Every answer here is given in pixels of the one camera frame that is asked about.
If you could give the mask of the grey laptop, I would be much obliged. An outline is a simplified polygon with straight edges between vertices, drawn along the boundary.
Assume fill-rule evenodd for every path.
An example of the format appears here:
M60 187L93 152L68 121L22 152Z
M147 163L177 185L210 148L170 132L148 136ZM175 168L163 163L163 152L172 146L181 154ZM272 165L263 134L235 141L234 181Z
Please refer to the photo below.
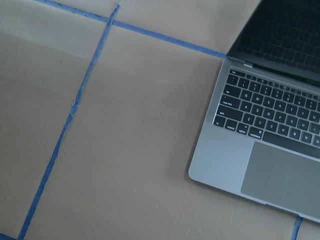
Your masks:
M262 0L223 61L192 180L320 220L320 3Z

